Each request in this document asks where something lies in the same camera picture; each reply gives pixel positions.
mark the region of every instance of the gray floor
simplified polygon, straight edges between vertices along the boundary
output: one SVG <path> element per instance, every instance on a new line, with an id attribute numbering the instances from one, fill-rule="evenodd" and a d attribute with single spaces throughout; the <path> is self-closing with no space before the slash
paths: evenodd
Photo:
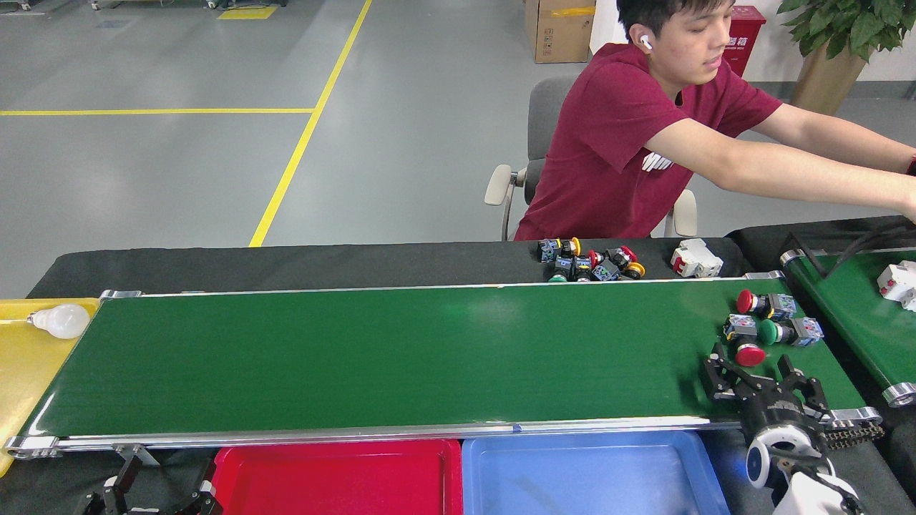
<path id="1" fill-rule="evenodd" d="M 365 1 L 239 21 L 195 0 L 46 0 L 0 16 L 0 111 L 313 108 Z M 535 64 L 523 18 L 520 0 L 371 0 L 263 245 L 498 239 L 484 188 L 526 161 L 529 90 L 583 67 Z M 0 115 L 0 298 L 69 252 L 248 246 L 310 116 Z M 840 116 L 916 144 L 916 102 Z M 886 214 L 691 189 L 702 236 Z"/>

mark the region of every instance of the light bulb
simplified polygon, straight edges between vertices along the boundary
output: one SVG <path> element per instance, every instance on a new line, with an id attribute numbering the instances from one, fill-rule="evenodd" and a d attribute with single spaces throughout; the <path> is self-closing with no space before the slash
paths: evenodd
<path id="1" fill-rule="evenodd" d="M 49 310 L 33 312 L 28 322 L 56 338 L 75 338 L 89 325 L 89 312 L 77 304 L 61 304 Z"/>

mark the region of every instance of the gray chair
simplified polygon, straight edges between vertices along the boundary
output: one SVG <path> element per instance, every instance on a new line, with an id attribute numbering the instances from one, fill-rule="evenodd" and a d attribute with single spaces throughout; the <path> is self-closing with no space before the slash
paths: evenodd
<path id="1" fill-rule="evenodd" d="M 503 209 L 502 240 L 508 240 L 509 211 L 514 190 L 524 188 L 525 203 L 531 204 L 544 168 L 547 150 L 553 131 L 560 118 L 560 108 L 566 94 L 578 75 L 550 77 L 534 85 L 528 105 L 528 166 L 513 171 L 509 165 L 499 165 L 493 170 L 486 187 L 484 203 L 505 205 Z M 665 236 L 696 236 L 696 199 L 690 190 L 684 190 L 674 208 L 665 219 Z"/>

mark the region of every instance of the cardboard box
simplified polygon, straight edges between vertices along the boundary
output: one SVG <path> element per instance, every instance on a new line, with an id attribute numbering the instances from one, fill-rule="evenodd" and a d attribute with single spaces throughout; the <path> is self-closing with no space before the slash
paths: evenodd
<path id="1" fill-rule="evenodd" d="M 585 62 L 595 0 L 526 0 L 525 31 L 535 62 Z"/>

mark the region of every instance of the black cloth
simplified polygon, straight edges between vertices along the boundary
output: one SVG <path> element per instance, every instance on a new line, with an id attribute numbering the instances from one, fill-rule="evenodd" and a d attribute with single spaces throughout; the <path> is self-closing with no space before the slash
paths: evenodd
<path id="1" fill-rule="evenodd" d="M 628 246 L 644 279 L 675 279 L 671 255 L 682 238 L 582 240 L 603 251 Z M 320 290 L 541 282 L 550 267 L 534 258 L 535 242 L 421 243 L 260 248 L 139 248 L 58 257 L 29 298 L 97 297 L 103 290 Z M 706 245 L 723 261 L 721 275 L 749 271 L 731 241 Z"/>
<path id="2" fill-rule="evenodd" d="M 833 220 L 828 222 L 809 222 L 804 224 L 769 225 L 749 227 L 733 231 L 725 237 L 732 239 L 741 247 L 748 263 L 756 271 L 782 269 L 780 256 L 788 250 L 799 248 L 799 241 L 811 250 L 823 250 L 830 254 L 840 254 L 854 241 L 867 236 L 881 227 L 890 225 L 908 225 L 903 216 L 877 216 L 873 218 L 856 218 Z M 892 237 L 876 240 L 870 249 L 916 247 L 916 232 L 891 231 Z M 854 356 L 852 350 L 843 341 L 836 330 L 830 326 L 825 317 L 820 316 L 816 304 L 801 288 L 792 288 L 796 299 L 822 323 L 826 341 L 831 342 L 831 350 L 843 366 L 846 374 L 862 394 L 869 406 L 878 409 L 884 418 L 882 424 L 887 435 L 877 441 L 878 449 L 890 464 L 894 475 L 916 502 L 916 405 L 901 408 L 890 408 L 881 397 L 881 387 Z"/>
<path id="3" fill-rule="evenodd" d="M 676 279 L 671 255 L 681 238 L 584 240 L 584 248 L 629 246 L 646 267 L 645 279 Z M 731 239 L 705 238 L 725 264 L 722 276 L 751 270 Z M 59 257 L 29 298 L 96 297 L 103 290 L 313 290 L 541 282 L 550 267 L 534 257 L 533 242 L 444 243 L 327 247 L 141 248 Z M 768 490 L 755 490 L 743 472 L 746 451 L 738 431 L 700 432 L 732 513 L 771 513 Z M 163 465 L 145 468 L 127 494 L 128 507 L 167 509 L 196 487 L 213 450 L 154 451 Z M 871 444 L 832 455 L 841 477 L 859 489 L 872 513 L 916 514 Z M 0 477 L 0 515 L 70 514 L 76 503 L 117 474 L 115 452 L 65 453 L 14 463 Z"/>

